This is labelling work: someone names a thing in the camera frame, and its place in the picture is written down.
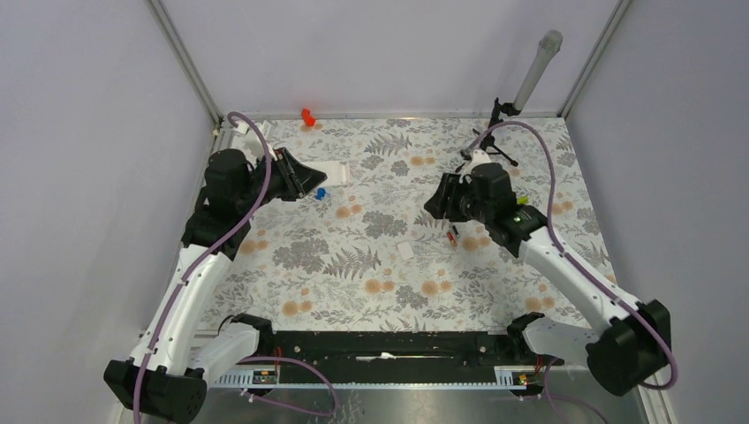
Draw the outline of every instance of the gray wall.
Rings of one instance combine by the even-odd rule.
[[[491,111],[549,29],[526,111],[564,103],[617,0],[164,0],[216,104],[263,114]]]
[[[0,5],[0,422],[107,420],[210,131],[143,1]]]
[[[749,414],[747,16],[633,2],[568,122],[619,282],[671,311],[680,424]]]

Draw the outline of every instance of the gray flower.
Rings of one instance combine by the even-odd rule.
[[[392,171],[399,177],[405,177],[406,175],[408,175],[409,168],[405,161],[397,161],[390,167],[390,171]]]
[[[361,167],[373,170],[374,168],[377,168],[377,165],[383,162],[385,162],[385,160],[380,156],[371,155],[367,159],[361,161]]]
[[[595,213],[592,208],[578,209],[578,219],[585,221],[583,223],[583,230],[596,236],[601,233],[601,229],[598,228],[598,221],[595,220]]]
[[[571,167],[575,164],[577,161],[577,158],[575,158],[575,154],[572,152],[564,152],[559,156],[559,159],[557,162],[561,164],[562,166]]]
[[[406,128],[411,125],[411,121],[408,119],[388,119],[389,126],[397,126],[398,128]]]
[[[364,232],[373,239],[378,239],[382,235],[403,235],[408,228],[406,221],[395,219],[393,215],[385,215],[380,211],[366,212],[361,221],[369,224]]]
[[[396,302],[400,307],[408,305],[414,309],[422,309],[427,305],[429,299],[413,291],[410,285],[401,285],[396,291]]]
[[[320,271],[324,263],[321,254],[327,254],[328,242],[320,238],[294,241],[291,247],[279,247],[273,253],[273,263],[286,269],[302,268],[307,273]]]

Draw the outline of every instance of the floral pattern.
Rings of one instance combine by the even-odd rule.
[[[561,118],[525,119],[537,128],[555,161],[555,227],[602,274],[616,281]],[[553,284],[497,246],[483,225],[448,223],[423,209],[481,119],[273,121],[270,142],[300,161],[349,163],[352,183],[331,187],[321,200],[272,201],[219,284],[201,329],[216,329],[227,314],[269,318],[275,329],[492,330],[528,311],[560,322],[585,319]],[[518,196],[546,210],[549,170],[536,139],[509,126],[495,131]],[[397,244],[415,256],[401,259]]]

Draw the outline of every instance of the table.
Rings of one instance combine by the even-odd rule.
[[[610,280],[609,256],[585,181],[561,118],[519,119],[549,144],[556,170],[555,227]],[[332,119],[314,128],[272,121],[270,142],[300,161],[350,164],[352,183],[321,200],[273,201],[218,285],[200,329],[215,330],[228,314],[269,318],[286,330],[501,330],[528,311],[586,326],[549,281],[492,243],[483,225],[447,223],[423,209],[440,177],[463,160],[458,151],[484,119]],[[520,127],[495,131],[518,196],[546,210],[549,170],[538,141]],[[246,146],[233,146],[247,151]],[[410,243],[404,261],[397,244]]]

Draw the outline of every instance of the gray floor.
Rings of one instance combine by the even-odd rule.
[[[605,392],[584,371],[552,371],[551,392],[585,399],[611,424],[647,423],[636,390],[625,397]],[[503,390],[340,390],[341,410],[333,418],[316,418],[270,405],[249,404],[238,390],[210,390],[193,424],[340,423],[560,423],[547,401],[502,401]],[[276,390],[268,396],[309,409],[325,410],[331,400],[325,390]],[[556,401],[570,423],[600,423],[585,408]],[[151,420],[150,423],[161,423]]]

